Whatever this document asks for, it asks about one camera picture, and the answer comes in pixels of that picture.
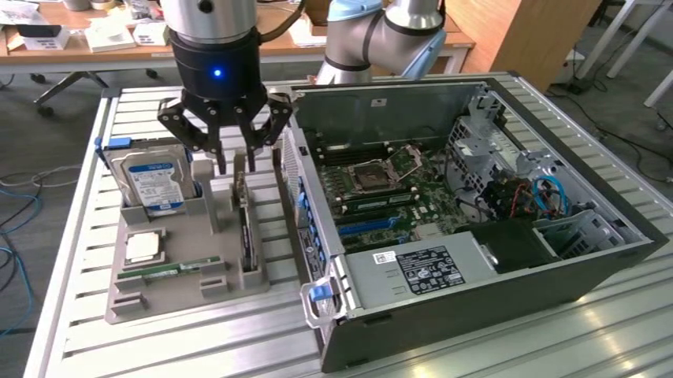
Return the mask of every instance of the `wooden desk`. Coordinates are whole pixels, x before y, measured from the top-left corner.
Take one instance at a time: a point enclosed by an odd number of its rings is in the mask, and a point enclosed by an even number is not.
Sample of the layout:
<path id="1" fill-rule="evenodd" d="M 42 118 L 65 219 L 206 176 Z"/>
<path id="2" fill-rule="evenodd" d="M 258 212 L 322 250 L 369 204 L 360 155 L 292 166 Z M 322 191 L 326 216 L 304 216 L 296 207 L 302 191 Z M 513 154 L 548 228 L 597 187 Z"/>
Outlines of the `wooden desk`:
<path id="1" fill-rule="evenodd" d="M 71 12 L 62 3 L 45 2 L 41 13 L 51 24 L 69 26 L 71 29 L 89 27 L 91 18 L 105 17 L 106 12 L 87 10 Z M 258 29 L 268 32 L 288 18 L 290 12 L 274 6 L 258 8 Z M 453 21 L 448 22 L 448 40 L 443 56 L 451 57 L 447 63 L 449 72 L 459 72 L 473 40 L 459 30 Z M 50 73 L 74 71 L 107 71 L 122 69 L 153 69 L 175 67 L 170 46 L 139 46 L 131 49 L 93 53 L 89 50 L 85 35 L 74 35 L 67 49 L 61 51 L 26 50 L 22 46 L 14 51 L 7 49 L 7 39 L 17 34 L 17 28 L 9 27 L 0 32 L 0 74 Z M 324 47 L 298 47 L 290 33 L 261 47 L 262 63 L 286 63 L 293 61 L 322 61 Z"/>

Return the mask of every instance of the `white box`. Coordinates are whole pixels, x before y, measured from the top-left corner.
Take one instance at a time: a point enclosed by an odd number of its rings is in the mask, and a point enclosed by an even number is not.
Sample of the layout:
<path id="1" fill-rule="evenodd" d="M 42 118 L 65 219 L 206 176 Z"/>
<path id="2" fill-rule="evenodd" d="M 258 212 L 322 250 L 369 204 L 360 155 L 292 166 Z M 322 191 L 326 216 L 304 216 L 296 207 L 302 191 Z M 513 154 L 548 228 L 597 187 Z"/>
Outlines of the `white box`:
<path id="1" fill-rule="evenodd" d="M 71 38 L 71 32 L 62 28 L 57 37 L 29 38 L 23 37 L 23 44 L 29 50 L 63 50 L 67 40 Z"/>
<path id="2" fill-rule="evenodd" d="M 166 22 L 138 24 L 134 39 L 141 46 L 166 46 L 169 44 L 169 27 Z"/>
<path id="3" fill-rule="evenodd" d="M 93 53 L 137 47 L 137 41 L 127 27 L 91 27 L 85 30 L 89 49 Z"/>

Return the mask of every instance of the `sticker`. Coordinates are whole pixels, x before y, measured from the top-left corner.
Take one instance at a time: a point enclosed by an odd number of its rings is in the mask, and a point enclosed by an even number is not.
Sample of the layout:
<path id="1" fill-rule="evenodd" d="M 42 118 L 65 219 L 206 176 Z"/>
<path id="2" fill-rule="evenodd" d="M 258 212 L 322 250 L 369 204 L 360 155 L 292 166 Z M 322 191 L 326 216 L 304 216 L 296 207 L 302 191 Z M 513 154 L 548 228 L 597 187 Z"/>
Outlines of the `sticker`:
<path id="1" fill-rule="evenodd" d="M 465 284 L 445 246 L 417 250 L 397 256 L 404 278 L 416 295 Z"/>
<path id="2" fill-rule="evenodd" d="M 396 251 L 390 250 L 388 252 L 381 252 L 378 254 L 373 254 L 374 262 L 378 264 L 385 264 L 386 262 L 396 261 Z"/>
<path id="3" fill-rule="evenodd" d="M 200 269 L 204 265 L 208 265 L 210 261 L 206 262 L 193 262 L 190 264 L 181 264 L 181 270 Z"/>
<path id="4" fill-rule="evenodd" d="M 380 207 L 380 206 L 386 206 L 389 204 L 388 201 L 380 201 L 380 202 L 370 202 L 365 203 L 362 205 L 357 205 L 356 209 L 362 210 L 362 209 L 369 209 L 372 207 Z"/>
<path id="5" fill-rule="evenodd" d="M 177 172 L 173 163 L 135 165 L 129 168 L 143 206 L 154 215 L 174 213 L 185 203 L 181 185 L 171 179 Z"/>
<path id="6" fill-rule="evenodd" d="M 388 103 L 389 103 L 388 98 L 376 98 L 374 100 L 372 100 L 372 107 L 378 108 L 381 106 L 386 106 Z"/>
<path id="7" fill-rule="evenodd" d="M 412 195 L 400 195 L 397 197 L 390 197 L 389 203 L 405 202 L 412 199 Z"/>
<path id="8" fill-rule="evenodd" d="M 171 269 L 171 270 L 166 270 L 165 272 L 146 274 L 143 276 L 143 278 L 151 280 L 153 278 L 165 278 L 165 277 L 170 277 L 170 276 L 177 276 L 177 275 L 178 275 L 178 269 Z"/>

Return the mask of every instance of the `power supply label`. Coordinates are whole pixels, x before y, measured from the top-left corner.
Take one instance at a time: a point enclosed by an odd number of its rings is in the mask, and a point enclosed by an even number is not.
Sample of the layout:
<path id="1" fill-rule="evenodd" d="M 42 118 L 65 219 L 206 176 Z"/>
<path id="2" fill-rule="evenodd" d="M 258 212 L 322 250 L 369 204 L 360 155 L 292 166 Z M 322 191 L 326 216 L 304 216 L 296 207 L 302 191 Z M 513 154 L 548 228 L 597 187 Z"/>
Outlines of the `power supply label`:
<path id="1" fill-rule="evenodd" d="M 465 284 L 464 275 L 445 246 L 400 254 L 398 264 L 416 295 Z"/>

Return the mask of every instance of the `paper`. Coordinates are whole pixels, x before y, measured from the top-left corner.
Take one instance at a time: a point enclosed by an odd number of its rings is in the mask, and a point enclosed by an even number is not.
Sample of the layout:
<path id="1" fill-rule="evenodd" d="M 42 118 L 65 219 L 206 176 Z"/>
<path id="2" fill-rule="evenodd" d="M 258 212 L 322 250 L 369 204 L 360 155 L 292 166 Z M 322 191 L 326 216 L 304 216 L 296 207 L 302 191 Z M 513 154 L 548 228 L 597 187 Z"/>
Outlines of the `paper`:
<path id="1" fill-rule="evenodd" d="M 312 35 L 309 21 L 305 19 L 297 20 L 294 25 L 290 27 L 290 35 L 293 37 L 294 44 L 300 47 L 325 46 L 328 43 L 326 36 Z"/>
<path id="2" fill-rule="evenodd" d="M 50 25 L 38 12 L 38 4 L 0 0 L 0 24 L 3 25 Z"/>

